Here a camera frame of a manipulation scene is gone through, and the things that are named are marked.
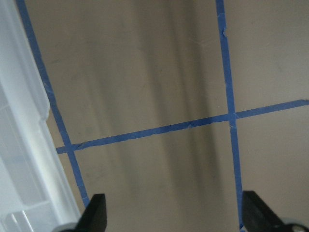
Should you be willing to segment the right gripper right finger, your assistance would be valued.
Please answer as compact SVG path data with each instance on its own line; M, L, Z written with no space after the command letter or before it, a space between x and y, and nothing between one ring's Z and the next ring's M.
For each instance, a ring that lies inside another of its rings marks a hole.
M248 232L307 232L308 227L283 222L252 190L242 193L242 222Z

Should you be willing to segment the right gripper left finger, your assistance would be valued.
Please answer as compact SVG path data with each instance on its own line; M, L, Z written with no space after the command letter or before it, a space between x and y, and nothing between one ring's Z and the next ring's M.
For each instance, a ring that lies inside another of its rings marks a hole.
M106 196L94 194L76 224L58 226L55 232L105 232L107 229Z

